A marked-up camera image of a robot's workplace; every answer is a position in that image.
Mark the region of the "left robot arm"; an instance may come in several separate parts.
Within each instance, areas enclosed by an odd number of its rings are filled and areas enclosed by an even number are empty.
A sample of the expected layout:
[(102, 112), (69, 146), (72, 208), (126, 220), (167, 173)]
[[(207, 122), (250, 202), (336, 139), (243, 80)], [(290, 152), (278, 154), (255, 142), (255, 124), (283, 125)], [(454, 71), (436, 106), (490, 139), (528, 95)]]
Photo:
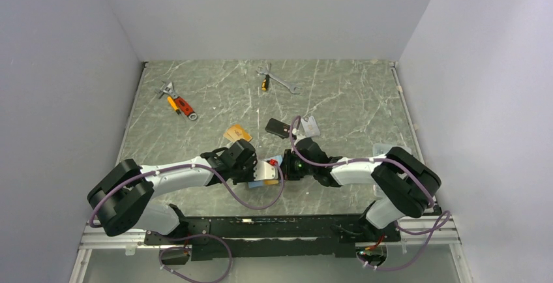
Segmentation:
[(256, 150), (246, 140), (202, 153), (190, 160), (161, 166), (140, 166), (134, 159), (118, 163), (87, 195), (93, 209), (92, 228), (115, 237), (132, 228), (162, 234), (172, 244), (187, 235), (184, 215), (177, 206), (153, 203), (170, 192), (216, 184), (254, 180)]

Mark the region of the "black credit card stack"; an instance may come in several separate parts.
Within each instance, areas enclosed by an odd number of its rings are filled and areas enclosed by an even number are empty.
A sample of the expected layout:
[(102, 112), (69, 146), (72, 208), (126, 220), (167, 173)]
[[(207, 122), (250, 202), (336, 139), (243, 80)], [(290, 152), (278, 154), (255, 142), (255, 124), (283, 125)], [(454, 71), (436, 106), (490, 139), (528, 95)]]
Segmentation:
[(265, 131), (281, 139), (285, 139), (290, 136), (290, 125), (275, 118), (270, 118), (265, 126)]

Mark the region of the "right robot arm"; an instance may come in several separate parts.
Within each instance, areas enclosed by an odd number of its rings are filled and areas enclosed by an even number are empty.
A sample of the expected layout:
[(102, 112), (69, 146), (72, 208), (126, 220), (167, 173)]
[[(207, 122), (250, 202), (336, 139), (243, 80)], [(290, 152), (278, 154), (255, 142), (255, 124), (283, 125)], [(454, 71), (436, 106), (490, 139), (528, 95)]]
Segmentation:
[(360, 234), (368, 241), (376, 240), (400, 218), (421, 217), (434, 206), (441, 187), (435, 172), (397, 146), (370, 158), (330, 157), (315, 141), (304, 138), (285, 151), (280, 167), (285, 178), (293, 181), (310, 175), (325, 187), (378, 186), (383, 198), (373, 201), (359, 221)]

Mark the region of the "gold credit card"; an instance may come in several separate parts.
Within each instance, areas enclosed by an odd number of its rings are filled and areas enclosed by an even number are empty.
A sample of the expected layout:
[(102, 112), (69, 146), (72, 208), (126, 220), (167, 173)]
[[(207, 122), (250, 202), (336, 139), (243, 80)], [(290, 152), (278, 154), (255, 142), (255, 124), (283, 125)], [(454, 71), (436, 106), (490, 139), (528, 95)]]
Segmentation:
[(263, 180), (263, 184), (264, 185), (277, 185), (279, 184), (280, 181), (279, 180), (276, 180), (276, 179), (273, 179), (273, 180)]
[(252, 136), (239, 124), (232, 125), (227, 131), (225, 131), (224, 138), (231, 142), (236, 142), (238, 140), (246, 140), (250, 142)]

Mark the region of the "grey card holder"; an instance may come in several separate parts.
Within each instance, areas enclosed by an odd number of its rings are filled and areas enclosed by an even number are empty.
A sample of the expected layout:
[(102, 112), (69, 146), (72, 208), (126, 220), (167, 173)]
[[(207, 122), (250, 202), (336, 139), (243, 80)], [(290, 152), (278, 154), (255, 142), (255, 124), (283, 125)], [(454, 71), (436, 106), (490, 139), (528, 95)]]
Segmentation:
[[(270, 162), (272, 160), (275, 160), (276, 161), (276, 165), (280, 165), (280, 163), (282, 162), (282, 156), (279, 155), (279, 156), (274, 156), (274, 157), (271, 157), (271, 158), (266, 158), (265, 159), (266, 161)], [(265, 186), (263, 184), (263, 181), (253, 181), (253, 182), (248, 182), (248, 187), (249, 188), (256, 188), (256, 187), (261, 187), (261, 186)]]

